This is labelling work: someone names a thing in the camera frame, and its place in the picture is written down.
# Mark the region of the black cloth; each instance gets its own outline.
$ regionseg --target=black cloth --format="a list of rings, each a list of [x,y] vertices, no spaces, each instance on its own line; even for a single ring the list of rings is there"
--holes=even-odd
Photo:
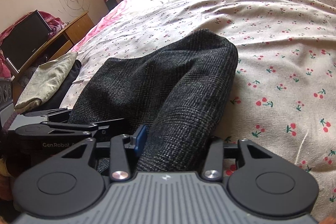
[[[43,105],[40,105],[37,108],[32,109],[31,111],[59,108],[73,81],[75,81],[77,76],[79,75],[81,67],[82,63],[79,60],[75,60],[67,77],[64,79],[63,83],[60,85],[59,89],[55,92],[55,94]]]
[[[200,30],[141,58],[109,58],[86,85],[70,123],[127,118],[132,134],[150,127],[137,165],[194,170],[219,123],[238,54],[226,38]]]

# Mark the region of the wooden nightstand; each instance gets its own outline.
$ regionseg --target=wooden nightstand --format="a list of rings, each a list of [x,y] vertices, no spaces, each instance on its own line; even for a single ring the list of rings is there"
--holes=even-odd
[[[13,101],[16,104],[24,88],[18,83],[25,71],[34,65],[41,57],[47,56],[48,61],[54,60],[67,53],[78,43],[95,25],[90,19],[88,12],[85,12],[74,21],[70,22],[57,35],[44,43],[20,68],[20,72],[13,79]]]

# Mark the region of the dark gray cloth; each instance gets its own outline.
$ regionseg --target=dark gray cloth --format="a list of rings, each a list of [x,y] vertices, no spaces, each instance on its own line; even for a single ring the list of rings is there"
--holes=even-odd
[[[194,170],[230,94],[238,54],[226,38],[199,30],[141,58],[109,58],[73,107],[70,123],[127,118],[150,127],[137,165]]]

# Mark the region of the bedsheet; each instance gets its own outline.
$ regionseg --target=bedsheet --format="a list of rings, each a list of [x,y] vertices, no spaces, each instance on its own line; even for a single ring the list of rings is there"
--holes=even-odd
[[[336,213],[336,0],[126,0],[74,47],[83,67],[61,107],[107,58],[140,57],[202,28],[239,53],[215,134],[249,138],[311,173],[313,216]]]

